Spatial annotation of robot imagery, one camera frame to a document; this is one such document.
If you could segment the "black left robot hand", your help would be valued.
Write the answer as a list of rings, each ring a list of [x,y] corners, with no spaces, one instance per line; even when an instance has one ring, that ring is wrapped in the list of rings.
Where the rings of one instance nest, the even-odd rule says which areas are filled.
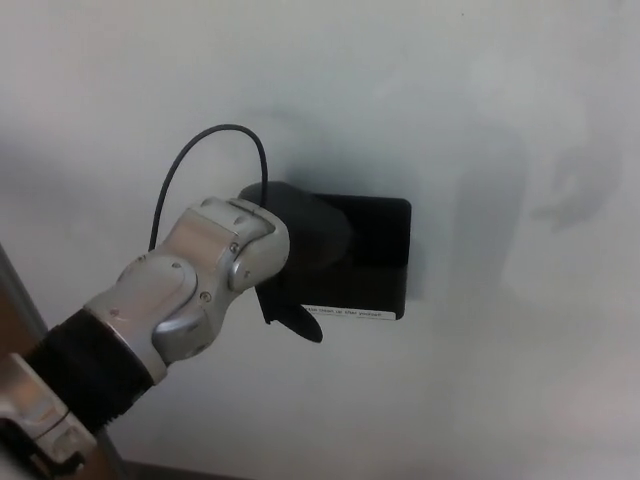
[[[284,268],[256,286],[265,322],[282,324],[313,343],[323,340],[318,321],[292,297],[292,282],[323,272],[349,249],[352,227],[345,214],[319,196],[282,181],[267,184],[262,206],[287,227],[290,247]]]

